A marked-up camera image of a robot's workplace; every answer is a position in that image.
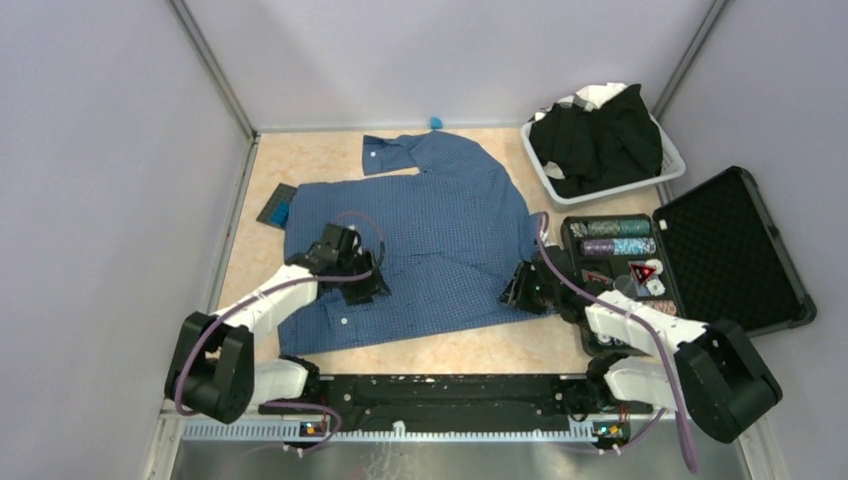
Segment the blue checkered long sleeve shirt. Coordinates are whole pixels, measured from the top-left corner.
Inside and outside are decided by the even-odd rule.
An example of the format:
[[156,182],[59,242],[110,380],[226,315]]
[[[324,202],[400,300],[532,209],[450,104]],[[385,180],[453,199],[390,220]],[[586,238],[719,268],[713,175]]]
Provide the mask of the blue checkered long sleeve shirt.
[[360,180],[300,185],[284,253],[303,253],[326,224],[354,225],[385,248],[389,295],[357,306],[338,291],[279,328],[281,351],[304,356],[521,322],[501,303],[517,265],[536,251],[537,218],[504,166],[480,144],[443,131],[363,140]]

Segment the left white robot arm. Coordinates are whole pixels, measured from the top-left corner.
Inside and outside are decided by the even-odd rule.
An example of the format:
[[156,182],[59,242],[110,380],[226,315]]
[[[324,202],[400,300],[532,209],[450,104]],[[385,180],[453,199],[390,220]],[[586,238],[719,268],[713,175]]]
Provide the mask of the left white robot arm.
[[297,253],[252,293],[215,311],[195,311],[183,321],[164,393],[179,414],[202,414],[224,424],[248,409],[283,400],[297,413],[319,404],[317,371],[284,356],[259,364],[255,347],[293,314],[337,290],[347,305],[388,294],[380,267],[386,253],[362,245],[352,227],[325,226],[319,240]]

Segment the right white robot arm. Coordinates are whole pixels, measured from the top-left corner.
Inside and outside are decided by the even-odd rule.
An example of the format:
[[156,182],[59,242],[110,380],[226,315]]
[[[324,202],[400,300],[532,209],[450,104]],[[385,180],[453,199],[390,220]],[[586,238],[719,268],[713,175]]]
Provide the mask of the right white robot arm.
[[590,368],[586,397],[594,409],[612,412],[624,401],[668,408],[731,443],[782,401],[782,387],[737,323],[664,313],[610,284],[561,272],[567,258],[560,247],[536,252],[518,264],[499,300],[533,314],[554,310],[637,350]]

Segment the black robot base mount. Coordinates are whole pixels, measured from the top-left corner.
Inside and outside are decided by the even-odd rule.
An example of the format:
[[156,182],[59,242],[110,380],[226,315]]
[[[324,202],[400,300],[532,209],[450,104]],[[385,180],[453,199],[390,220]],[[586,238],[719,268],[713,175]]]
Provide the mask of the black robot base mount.
[[653,407],[605,398],[580,375],[325,375],[304,402],[335,410],[345,432],[566,431],[579,419]]

